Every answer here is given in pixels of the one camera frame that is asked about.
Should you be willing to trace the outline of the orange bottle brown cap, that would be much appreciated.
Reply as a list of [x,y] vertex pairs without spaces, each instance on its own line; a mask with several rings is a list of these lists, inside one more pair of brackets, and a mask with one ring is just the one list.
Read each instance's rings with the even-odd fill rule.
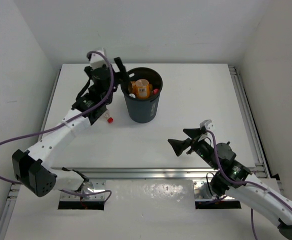
[[130,81],[128,83],[128,91],[129,91],[130,94],[136,94],[137,87],[136,87],[136,82],[135,81]]

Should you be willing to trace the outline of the orange bottle barcode label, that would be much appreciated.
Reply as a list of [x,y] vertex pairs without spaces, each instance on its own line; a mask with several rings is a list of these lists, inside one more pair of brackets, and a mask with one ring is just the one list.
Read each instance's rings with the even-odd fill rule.
[[150,96],[150,83],[146,79],[139,79],[135,82],[136,97],[138,99],[147,99]]

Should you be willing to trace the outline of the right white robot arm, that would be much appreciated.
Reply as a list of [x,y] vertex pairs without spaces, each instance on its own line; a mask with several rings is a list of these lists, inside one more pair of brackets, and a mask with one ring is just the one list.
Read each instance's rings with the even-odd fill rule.
[[216,173],[209,182],[218,197],[228,196],[267,218],[281,235],[292,240],[292,200],[267,186],[249,168],[236,160],[230,144],[216,142],[206,127],[185,128],[186,140],[169,139],[175,154],[196,153]]

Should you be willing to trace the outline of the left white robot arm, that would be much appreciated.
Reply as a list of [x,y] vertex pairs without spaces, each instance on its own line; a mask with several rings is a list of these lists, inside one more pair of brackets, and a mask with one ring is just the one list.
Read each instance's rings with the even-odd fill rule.
[[81,133],[105,116],[107,105],[118,85],[129,79],[121,58],[114,59],[119,71],[107,67],[103,60],[90,57],[91,65],[84,71],[89,77],[85,87],[61,122],[61,127],[44,136],[26,151],[12,155],[14,175],[37,197],[51,190],[72,191],[76,196],[87,195],[89,178],[81,172],[63,167],[52,169],[56,157]]

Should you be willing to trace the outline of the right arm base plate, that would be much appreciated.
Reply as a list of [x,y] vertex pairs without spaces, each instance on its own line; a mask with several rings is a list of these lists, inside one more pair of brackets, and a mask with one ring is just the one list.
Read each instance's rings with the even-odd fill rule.
[[193,180],[195,208],[197,210],[232,210],[241,209],[241,203],[228,196],[216,196],[209,191],[206,179]]

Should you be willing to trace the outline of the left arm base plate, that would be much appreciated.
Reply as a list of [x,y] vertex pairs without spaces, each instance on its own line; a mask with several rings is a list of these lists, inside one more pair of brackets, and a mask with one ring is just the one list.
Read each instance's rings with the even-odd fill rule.
[[79,192],[80,196],[61,192],[59,210],[99,210],[103,211],[107,193],[104,181],[87,182]]

